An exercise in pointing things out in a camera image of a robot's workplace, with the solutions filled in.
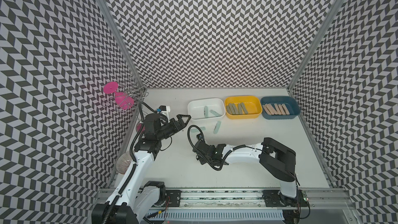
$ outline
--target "wooden piece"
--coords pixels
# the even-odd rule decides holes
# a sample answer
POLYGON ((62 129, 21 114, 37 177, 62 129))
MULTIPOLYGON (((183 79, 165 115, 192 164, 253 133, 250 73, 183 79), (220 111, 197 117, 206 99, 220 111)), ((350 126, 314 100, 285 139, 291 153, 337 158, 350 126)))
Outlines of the wooden piece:
POLYGON ((279 110, 281 111, 282 115, 286 115, 285 111, 283 110, 283 107, 281 104, 278 104, 279 110))
POLYGON ((264 109, 264 111, 265 111, 268 115, 272 115, 272 114, 269 112, 269 110, 268 110, 268 108, 267 108, 266 105, 263 105, 263 109, 264 109))
POLYGON ((266 107, 268 108, 268 110, 271 113, 271 115, 275 115, 275 112, 274 112, 273 107, 271 106, 271 104, 266 104, 266 107))
POLYGON ((282 104, 282 107, 283 107, 283 109, 285 110, 286 115, 290 115, 290 112, 289 112, 289 110, 287 109, 286 105, 285 105, 285 104, 282 104))
POLYGON ((278 104, 274 104, 274 106, 278 115, 282 115, 281 110, 279 110, 278 104))

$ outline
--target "metal wire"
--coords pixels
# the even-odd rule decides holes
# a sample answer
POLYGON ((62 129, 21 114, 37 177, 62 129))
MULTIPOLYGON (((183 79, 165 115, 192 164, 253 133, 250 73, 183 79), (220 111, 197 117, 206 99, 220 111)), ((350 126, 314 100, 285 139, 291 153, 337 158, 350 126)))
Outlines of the metal wire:
POLYGON ((140 89, 146 87, 150 82, 152 82, 151 79, 145 80, 143 82, 144 85, 142 87, 138 88, 138 89, 132 89, 132 88, 127 87, 123 83, 119 83, 119 86, 121 86, 123 88, 123 92, 124 93, 122 95, 116 96, 115 92, 113 92, 112 96, 109 96, 109 97, 105 98, 105 100, 102 101, 101 105, 103 107, 110 107, 113 104, 113 106, 116 108, 117 112, 125 112, 125 111, 127 111, 127 110, 129 110, 131 108, 134 109, 134 110, 137 110, 138 108, 136 106, 133 106, 131 102, 128 102, 127 99, 128 99, 128 97, 131 97, 131 98, 136 99, 138 102, 143 101, 145 99, 145 97, 147 97, 149 95, 149 92, 144 92, 142 97, 135 96, 135 93, 137 91, 140 92, 140 89), (115 106, 115 103, 114 103, 114 99, 116 97, 124 97, 122 102, 120 102, 118 104, 119 107, 115 106))

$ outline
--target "white table surface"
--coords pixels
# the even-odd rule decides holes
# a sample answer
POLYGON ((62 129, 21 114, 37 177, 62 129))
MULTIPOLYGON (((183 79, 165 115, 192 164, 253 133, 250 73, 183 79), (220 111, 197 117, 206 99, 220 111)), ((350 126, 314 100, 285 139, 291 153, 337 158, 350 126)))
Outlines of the white table surface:
MULTIPOLYGON (((237 95, 254 95, 261 99, 264 96, 288 95, 286 89, 149 89, 148 92, 145 102, 153 109, 160 105, 170 106, 170 118, 175 118, 177 114, 188 114, 188 103, 197 99, 225 100, 226 97, 237 95)), ((265 137, 271 137, 296 152, 296 174, 302 188, 329 188, 298 117, 290 120, 267 120, 260 115, 254 119, 231 120, 225 116, 221 122, 217 134, 213 134, 216 122, 200 125, 206 127, 203 133, 207 143, 257 144, 265 137)), ((191 124, 188 123, 185 129, 172 136, 172 145, 159 152, 142 184, 154 180, 164 181, 166 187, 279 187, 279 180, 260 163, 230 164, 221 171, 215 171, 207 164, 201 165, 187 139, 187 129, 191 124)), ((135 134, 133 132, 128 147, 135 134)), ((198 132, 191 133, 194 144, 197 134, 198 132)), ((163 140, 162 149, 169 143, 170 139, 163 140)), ((117 175, 115 185, 118 185, 122 176, 117 175)))

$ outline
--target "chevron patterned wall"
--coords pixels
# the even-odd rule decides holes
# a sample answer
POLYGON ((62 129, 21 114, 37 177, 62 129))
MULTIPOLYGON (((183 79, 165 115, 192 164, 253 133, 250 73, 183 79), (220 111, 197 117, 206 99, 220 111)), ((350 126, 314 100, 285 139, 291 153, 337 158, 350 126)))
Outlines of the chevron patterned wall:
POLYGON ((0 0, 1 223, 85 221, 131 120, 102 87, 128 75, 94 0, 0 0))
POLYGON ((346 0, 293 89, 365 223, 398 223, 398 0, 346 0))
POLYGON ((151 87, 287 86, 333 0, 106 0, 151 87))

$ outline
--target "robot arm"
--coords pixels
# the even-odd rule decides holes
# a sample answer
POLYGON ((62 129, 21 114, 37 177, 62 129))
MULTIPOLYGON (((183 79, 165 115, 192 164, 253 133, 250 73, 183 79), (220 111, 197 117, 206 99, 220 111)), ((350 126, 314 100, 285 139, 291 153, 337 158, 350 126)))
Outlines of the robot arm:
POLYGON ((132 162, 122 181, 108 197, 105 204, 97 204, 92 211, 93 224, 138 224, 152 205, 161 206, 165 202, 166 187, 164 182, 150 181, 138 194, 147 170, 152 166, 159 153, 163 139, 169 138, 184 129, 191 119, 189 115, 177 115, 168 122, 165 106, 160 106, 157 113, 144 102, 138 104, 145 130, 137 132, 130 148, 132 162), (146 105, 153 113, 143 118, 141 107, 146 105))
POLYGON ((223 165, 230 163, 260 163, 279 179, 281 194, 284 197, 296 198, 297 188, 294 176, 296 153, 292 149, 272 138, 264 138, 262 143, 250 146, 208 145, 202 133, 197 135, 197 139, 193 152, 197 154, 197 160, 201 164, 209 162, 208 164, 214 169, 221 170, 223 165))

